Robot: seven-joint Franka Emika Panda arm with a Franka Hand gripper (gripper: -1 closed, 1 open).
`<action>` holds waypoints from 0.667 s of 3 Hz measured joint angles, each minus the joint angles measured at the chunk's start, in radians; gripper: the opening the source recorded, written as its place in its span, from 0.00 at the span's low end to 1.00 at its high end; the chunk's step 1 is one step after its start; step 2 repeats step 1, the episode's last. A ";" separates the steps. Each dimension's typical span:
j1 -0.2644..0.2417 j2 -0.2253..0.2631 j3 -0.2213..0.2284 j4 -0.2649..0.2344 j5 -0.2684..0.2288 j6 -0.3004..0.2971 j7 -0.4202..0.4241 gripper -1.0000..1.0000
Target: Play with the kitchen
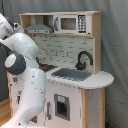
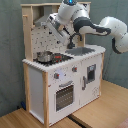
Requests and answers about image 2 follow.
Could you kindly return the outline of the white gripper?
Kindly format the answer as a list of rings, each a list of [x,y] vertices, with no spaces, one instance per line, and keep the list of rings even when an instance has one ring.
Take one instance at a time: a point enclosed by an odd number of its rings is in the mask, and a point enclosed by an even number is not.
[[[56,15],[50,14],[49,17],[46,20],[46,24],[49,27],[49,29],[52,31],[52,33],[59,39],[59,40],[65,40],[67,38],[67,34],[60,30],[60,24],[55,20]]]

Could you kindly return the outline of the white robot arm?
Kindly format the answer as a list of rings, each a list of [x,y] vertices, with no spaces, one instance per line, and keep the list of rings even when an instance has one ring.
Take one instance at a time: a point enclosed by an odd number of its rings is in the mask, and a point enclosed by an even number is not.
[[[107,16],[99,24],[94,24],[88,14],[87,8],[76,0],[63,0],[57,13],[52,13],[46,20],[47,26],[62,43],[66,43],[68,34],[60,26],[73,23],[77,34],[93,34],[98,36],[111,35],[112,49],[115,53],[128,52],[127,25],[121,20]]]

